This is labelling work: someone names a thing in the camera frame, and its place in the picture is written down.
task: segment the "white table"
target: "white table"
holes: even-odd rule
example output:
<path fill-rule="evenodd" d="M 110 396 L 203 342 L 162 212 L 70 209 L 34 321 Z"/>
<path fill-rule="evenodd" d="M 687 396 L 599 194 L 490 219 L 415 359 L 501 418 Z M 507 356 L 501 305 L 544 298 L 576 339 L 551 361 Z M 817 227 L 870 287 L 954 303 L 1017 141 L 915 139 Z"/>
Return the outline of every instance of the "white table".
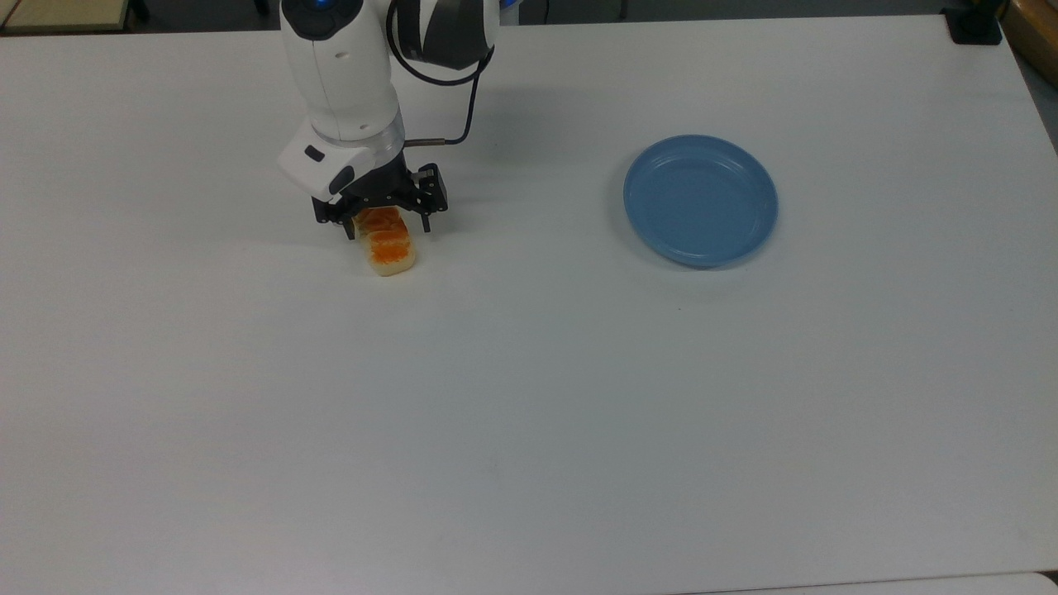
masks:
<path fill-rule="evenodd" d="M 395 278 L 274 159 L 275 33 L 0 39 L 6 593 L 645 595 L 1058 566 L 1058 161 L 941 17 L 505 30 Z M 397 73 L 412 136 L 466 90 Z M 780 222 L 692 271 L 678 133 Z"/>

